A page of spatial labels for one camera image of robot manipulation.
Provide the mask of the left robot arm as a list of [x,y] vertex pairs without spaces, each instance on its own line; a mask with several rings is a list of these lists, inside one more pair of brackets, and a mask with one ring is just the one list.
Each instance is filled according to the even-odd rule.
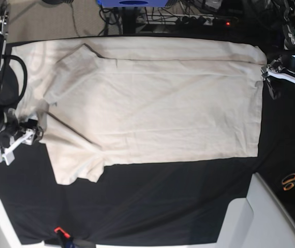
[[295,84],[295,1],[272,1],[282,24],[284,49],[278,57],[261,68],[263,80],[269,87],[273,99],[278,98],[272,86],[273,80],[284,80]]

